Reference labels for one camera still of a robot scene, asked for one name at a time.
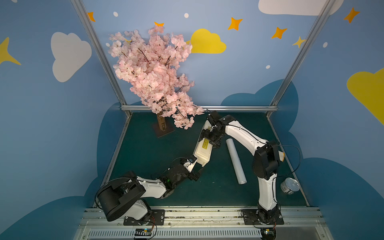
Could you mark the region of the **pink cherry blossom tree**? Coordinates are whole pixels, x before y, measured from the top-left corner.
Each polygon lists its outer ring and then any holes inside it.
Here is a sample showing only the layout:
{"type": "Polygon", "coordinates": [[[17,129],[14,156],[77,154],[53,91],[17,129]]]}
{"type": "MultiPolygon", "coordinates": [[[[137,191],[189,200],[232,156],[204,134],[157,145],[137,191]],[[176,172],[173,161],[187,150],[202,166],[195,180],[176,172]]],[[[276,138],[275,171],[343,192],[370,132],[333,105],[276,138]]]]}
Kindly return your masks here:
{"type": "Polygon", "coordinates": [[[185,74],[178,74],[180,64],[187,60],[193,46],[183,35],[166,34],[164,26],[149,29],[149,40],[138,30],[110,35],[109,54],[117,58],[113,66],[116,77],[130,83],[131,92],[143,105],[162,118],[172,118],[177,128],[187,130],[202,107],[193,103],[188,91],[195,83],[185,74]]]}

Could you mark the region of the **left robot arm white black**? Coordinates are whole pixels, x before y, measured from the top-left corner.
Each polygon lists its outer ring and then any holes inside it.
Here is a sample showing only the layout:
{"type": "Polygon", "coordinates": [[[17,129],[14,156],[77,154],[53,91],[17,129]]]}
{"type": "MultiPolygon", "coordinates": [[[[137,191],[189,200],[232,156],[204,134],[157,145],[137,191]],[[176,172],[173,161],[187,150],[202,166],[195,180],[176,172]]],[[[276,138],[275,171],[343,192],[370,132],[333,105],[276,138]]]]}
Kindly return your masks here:
{"type": "Polygon", "coordinates": [[[151,222],[153,211],[146,198],[165,199],[184,180],[197,181],[201,175],[201,172],[193,171],[197,157],[181,157],[178,160],[155,180],[144,179],[128,171],[122,177],[107,182],[96,193],[95,204],[104,211],[109,222],[123,216],[138,222],[151,222]]]}

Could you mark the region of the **small green circuit board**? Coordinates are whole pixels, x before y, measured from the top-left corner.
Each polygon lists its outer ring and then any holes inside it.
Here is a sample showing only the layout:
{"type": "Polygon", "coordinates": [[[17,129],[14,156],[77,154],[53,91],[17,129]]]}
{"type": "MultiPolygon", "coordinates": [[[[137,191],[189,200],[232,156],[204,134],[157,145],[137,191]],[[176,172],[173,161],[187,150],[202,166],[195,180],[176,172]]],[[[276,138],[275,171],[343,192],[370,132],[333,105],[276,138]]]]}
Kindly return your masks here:
{"type": "Polygon", "coordinates": [[[144,239],[148,240],[153,236],[153,231],[147,228],[144,229],[134,229],[134,235],[133,238],[134,240],[139,240],[139,239],[144,239]]]}

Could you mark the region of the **yellow white work glove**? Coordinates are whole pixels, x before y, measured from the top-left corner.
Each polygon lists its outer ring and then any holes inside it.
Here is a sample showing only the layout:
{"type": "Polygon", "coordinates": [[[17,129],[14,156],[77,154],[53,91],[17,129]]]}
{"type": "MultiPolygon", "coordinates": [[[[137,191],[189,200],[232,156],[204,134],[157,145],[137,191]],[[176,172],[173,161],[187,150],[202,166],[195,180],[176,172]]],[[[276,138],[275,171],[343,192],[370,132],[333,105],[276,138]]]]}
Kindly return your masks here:
{"type": "Polygon", "coordinates": [[[279,160],[281,162],[283,162],[285,160],[285,153],[284,152],[279,151],[279,160]]]}

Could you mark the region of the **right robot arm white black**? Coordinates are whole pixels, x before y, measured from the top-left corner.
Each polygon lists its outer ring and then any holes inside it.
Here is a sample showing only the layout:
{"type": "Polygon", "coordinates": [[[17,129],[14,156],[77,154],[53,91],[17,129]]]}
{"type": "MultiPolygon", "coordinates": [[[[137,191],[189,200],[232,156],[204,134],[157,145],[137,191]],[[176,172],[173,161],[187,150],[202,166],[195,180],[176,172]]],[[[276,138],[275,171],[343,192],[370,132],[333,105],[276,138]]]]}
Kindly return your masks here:
{"type": "Polygon", "coordinates": [[[240,124],[233,116],[221,117],[216,111],[208,114],[211,125],[209,130],[201,132],[200,139],[207,139],[214,147],[221,146],[221,138],[225,135],[233,137],[253,155],[252,169],[259,182],[259,216],[269,223],[281,212],[276,199],[276,178],[280,162],[285,154],[279,151],[277,144],[261,139],[240,124]]]}

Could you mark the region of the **aluminium front rail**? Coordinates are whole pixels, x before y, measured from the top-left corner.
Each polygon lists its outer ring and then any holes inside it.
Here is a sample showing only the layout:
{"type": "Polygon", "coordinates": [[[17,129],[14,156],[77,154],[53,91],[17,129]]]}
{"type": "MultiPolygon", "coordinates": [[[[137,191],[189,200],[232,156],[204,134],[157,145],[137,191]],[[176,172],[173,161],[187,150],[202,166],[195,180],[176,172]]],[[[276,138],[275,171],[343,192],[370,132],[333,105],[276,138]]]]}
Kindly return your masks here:
{"type": "Polygon", "coordinates": [[[86,209],[76,240],[134,240],[134,229],[150,229],[148,240],[331,240],[318,208],[283,207],[284,225],[245,225],[242,209],[253,207],[153,207],[165,210],[163,226],[124,226],[125,217],[109,222],[99,209],[86,209]]]}

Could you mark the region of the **white plastic wrap roll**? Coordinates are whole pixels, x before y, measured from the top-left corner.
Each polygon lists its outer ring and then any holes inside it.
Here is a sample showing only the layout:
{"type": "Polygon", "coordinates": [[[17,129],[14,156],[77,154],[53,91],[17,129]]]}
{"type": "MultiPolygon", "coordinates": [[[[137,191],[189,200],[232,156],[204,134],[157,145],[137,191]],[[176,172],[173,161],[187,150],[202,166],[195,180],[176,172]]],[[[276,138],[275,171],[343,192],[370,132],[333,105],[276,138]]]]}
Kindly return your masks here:
{"type": "Polygon", "coordinates": [[[238,152],[236,150],[235,144],[233,139],[227,139],[226,144],[229,150],[229,154],[231,157],[231,161],[233,164],[233,168],[236,174],[236,178],[239,185],[244,185],[247,183],[247,179],[240,161],[240,158],[238,156],[238,152]]]}

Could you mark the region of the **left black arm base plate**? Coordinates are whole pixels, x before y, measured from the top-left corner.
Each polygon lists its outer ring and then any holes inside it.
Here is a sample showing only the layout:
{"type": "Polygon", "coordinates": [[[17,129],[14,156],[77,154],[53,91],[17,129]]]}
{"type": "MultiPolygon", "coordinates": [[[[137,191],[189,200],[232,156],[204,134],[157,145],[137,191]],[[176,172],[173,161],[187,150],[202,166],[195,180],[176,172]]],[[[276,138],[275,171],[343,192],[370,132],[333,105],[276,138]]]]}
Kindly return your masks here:
{"type": "Polygon", "coordinates": [[[135,220],[125,217],[124,226],[163,226],[165,220],[165,210],[150,210],[141,219],[135,220]]]}

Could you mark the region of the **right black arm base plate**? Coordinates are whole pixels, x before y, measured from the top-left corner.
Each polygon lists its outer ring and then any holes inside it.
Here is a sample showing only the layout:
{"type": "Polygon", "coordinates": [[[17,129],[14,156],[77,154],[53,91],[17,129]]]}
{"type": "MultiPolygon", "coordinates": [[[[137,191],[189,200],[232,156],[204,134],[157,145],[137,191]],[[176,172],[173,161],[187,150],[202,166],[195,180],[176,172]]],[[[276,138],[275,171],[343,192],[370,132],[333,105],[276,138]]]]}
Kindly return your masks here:
{"type": "Polygon", "coordinates": [[[241,216],[245,225],[284,225],[283,216],[278,207],[272,210],[242,209],[241,216]]]}

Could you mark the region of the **cream plastic wrap dispenser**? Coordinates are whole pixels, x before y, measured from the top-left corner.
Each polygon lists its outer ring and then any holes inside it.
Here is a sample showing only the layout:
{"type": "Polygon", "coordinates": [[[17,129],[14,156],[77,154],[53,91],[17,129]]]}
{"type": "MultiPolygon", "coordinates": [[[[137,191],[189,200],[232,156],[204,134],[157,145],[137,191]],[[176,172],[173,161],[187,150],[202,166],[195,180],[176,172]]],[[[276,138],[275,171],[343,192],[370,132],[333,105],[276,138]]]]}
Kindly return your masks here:
{"type": "Polygon", "coordinates": [[[206,120],[199,134],[198,142],[193,153],[193,156],[196,158],[196,163],[200,164],[202,167],[210,161],[213,149],[213,145],[210,141],[203,136],[203,131],[208,130],[208,132],[210,132],[211,129],[212,125],[206,120]]]}

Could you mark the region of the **silver tin can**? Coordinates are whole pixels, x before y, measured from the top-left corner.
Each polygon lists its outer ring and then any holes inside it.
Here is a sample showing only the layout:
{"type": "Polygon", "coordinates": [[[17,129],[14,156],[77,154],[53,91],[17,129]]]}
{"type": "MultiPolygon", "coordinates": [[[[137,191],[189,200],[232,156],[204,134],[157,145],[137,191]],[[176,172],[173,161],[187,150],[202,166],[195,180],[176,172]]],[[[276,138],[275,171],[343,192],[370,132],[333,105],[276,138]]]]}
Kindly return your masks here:
{"type": "Polygon", "coordinates": [[[293,178],[286,178],[282,183],[281,183],[281,190],[286,194],[286,195],[292,195],[298,191],[300,191],[300,184],[297,180],[293,178]]]}

